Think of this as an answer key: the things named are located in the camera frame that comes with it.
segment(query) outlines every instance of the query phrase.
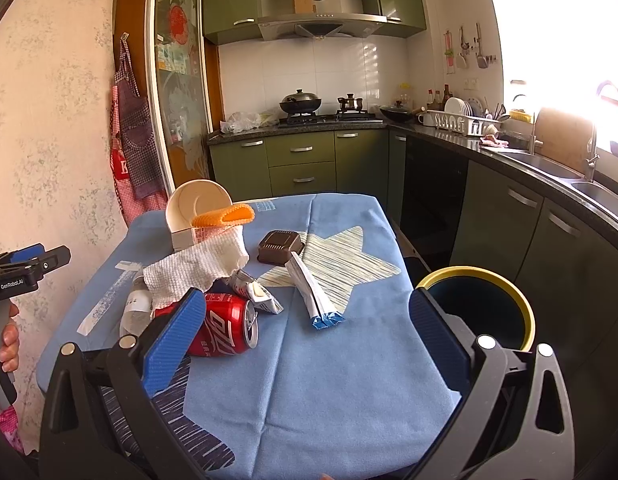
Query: star pattern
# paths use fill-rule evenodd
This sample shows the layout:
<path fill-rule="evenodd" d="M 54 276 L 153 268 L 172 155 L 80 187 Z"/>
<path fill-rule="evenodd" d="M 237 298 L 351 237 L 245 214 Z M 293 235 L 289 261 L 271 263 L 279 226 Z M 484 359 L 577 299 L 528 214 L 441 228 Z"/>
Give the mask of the star pattern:
<path fill-rule="evenodd" d="M 362 252 L 362 227 L 355 226 L 328 238 L 300 233 L 306 246 L 301 253 L 305 265 L 342 314 L 354 286 L 399 274 L 398 267 Z M 295 286 L 285 267 L 274 267 L 258 278 L 260 285 Z"/>

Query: drawer handle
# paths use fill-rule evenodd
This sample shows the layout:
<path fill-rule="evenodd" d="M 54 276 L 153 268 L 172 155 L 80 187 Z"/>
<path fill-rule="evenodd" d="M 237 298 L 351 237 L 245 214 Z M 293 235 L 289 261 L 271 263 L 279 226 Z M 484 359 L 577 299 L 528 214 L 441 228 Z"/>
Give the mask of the drawer handle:
<path fill-rule="evenodd" d="M 531 200 L 525 196 L 522 196 L 520 193 L 513 191 L 513 189 L 509 188 L 506 192 L 511 198 L 518 200 L 519 203 L 528 205 L 529 207 L 536 207 L 538 203 L 535 200 Z"/>
<path fill-rule="evenodd" d="M 554 224 L 556 224 L 560 229 L 562 229 L 564 232 L 575 236 L 576 238 L 580 236 L 580 231 L 578 231 L 575 227 L 571 227 L 569 224 L 567 224 L 567 222 L 565 222 L 564 220 L 560 220 L 556 215 L 554 215 L 553 213 L 549 213 L 549 219 L 551 220 L 551 222 L 553 222 Z"/>

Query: finger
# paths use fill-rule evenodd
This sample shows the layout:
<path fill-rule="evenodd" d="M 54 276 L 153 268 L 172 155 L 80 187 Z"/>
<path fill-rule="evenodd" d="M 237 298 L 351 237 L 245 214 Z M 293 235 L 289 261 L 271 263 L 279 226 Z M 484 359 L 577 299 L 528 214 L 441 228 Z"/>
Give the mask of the finger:
<path fill-rule="evenodd" d="M 6 346 L 9 346 L 16 341 L 18 341 L 18 327 L 14 322 L 10 322 L 3 329 L 3 342 Z"/>
<path fill-rule="evenodd" d="M 20 340 L 16 340 L 15 343 L 12 343 L 9 346 L 3 346 L 0 349 L 0 362 L 6 363 L 7 361 L 11 361 L 18 355 L 18 349 L 20 348 Z"/>
<path fill-rule="evenodd" d="M 3 363 L 3 372 L 15 372 L 18 369 L 18 365 L 20 364 L 20 358 L 18 355 L 13 359 L 10 359 L 6 363 Z"/>

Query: pink sleeve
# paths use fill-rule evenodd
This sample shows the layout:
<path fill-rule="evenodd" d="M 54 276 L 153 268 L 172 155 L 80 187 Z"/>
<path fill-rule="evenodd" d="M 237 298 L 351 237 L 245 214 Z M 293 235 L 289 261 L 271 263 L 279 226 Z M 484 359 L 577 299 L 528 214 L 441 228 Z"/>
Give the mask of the pink sleeve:
<path fill-rule="evenodd" d="M 16 410 L 14 410 L 13 406 L 0 414 L 0 431 L 3 432 L 9 444 L 16 451 L 24 453 L 22 442 L 18 435 L 18 415 L 16 415 Z"/>

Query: window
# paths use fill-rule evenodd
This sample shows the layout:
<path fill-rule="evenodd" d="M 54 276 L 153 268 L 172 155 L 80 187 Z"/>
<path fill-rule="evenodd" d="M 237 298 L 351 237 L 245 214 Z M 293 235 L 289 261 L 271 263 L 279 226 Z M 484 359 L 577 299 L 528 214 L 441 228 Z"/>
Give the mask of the window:
<path fill-rule="evenodd" d="M 618 0 L 493 0 L 502 46 L 505 103 L 523 92 L 536 110 L 554 107 L 596 118 L 598 146 L 618 141 Z"/>

